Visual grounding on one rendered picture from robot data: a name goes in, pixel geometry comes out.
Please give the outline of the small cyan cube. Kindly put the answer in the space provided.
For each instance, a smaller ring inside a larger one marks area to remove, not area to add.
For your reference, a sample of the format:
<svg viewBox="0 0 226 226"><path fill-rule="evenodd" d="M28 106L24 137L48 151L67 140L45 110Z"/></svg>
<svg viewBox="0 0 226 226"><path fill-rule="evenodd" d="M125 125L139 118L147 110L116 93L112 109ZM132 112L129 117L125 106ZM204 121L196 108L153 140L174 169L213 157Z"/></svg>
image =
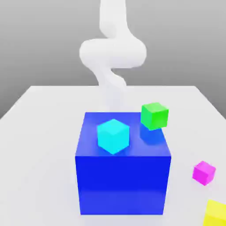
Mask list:
<svg viewBox="0 0 226 226"><path fill-rule="evenodd" d="M130 143L130 127L116 119L111 119L97 126L98 146L116 154Z"/></svg>

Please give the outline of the small green cube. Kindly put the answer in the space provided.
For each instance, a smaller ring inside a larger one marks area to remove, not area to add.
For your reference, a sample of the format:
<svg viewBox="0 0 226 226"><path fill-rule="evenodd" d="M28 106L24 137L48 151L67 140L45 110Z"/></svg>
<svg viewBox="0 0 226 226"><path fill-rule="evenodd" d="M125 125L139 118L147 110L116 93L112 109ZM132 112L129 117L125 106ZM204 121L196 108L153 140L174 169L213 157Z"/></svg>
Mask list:
<svg viewBox="0 0 226 226"><path fill-rule="evenodd" d="M150 131L167 126L169 109L159 102L144 104L141 108L141 123Z"/></svg>

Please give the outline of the large blue box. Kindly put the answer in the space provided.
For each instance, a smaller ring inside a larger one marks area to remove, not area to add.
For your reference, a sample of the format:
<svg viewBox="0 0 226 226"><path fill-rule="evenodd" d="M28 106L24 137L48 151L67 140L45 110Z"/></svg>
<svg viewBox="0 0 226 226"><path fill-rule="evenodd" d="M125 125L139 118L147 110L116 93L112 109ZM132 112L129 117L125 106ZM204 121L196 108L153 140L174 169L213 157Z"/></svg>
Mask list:
<svg viewBox="0 0 226 226"><path fill-rule="evenodd" d="M97 139L97 126L111 119L130 127L129 146L114 155ZM75 153L80 213L162 215L170 163L162 129L147 129L139 112L85 113Z"/></svg>

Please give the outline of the small magenta cube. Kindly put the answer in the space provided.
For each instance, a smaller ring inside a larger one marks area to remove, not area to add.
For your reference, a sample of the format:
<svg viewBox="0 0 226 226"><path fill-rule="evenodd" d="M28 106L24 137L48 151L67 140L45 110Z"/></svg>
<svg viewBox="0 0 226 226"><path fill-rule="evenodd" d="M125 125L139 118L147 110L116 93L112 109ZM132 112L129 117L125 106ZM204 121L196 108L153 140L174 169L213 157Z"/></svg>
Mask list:
<svg viewBox="0 0 226 226"><path fill-rule="evenodd" d="M205 161L201 161L194 167L192 178L206 186L215 176L216 168Z"/></svg>

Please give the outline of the large yellow box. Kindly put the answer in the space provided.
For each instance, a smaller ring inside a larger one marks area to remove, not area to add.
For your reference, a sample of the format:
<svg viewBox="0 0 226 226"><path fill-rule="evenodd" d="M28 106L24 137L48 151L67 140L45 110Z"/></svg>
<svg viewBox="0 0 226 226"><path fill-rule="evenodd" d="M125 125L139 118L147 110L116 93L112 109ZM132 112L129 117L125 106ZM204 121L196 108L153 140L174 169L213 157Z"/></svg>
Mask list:
<svg viewBox="0 0 226 226"><path fill-rule="evenodd" d="M203 226L226 226L226 204L208 200Z"/></svg>

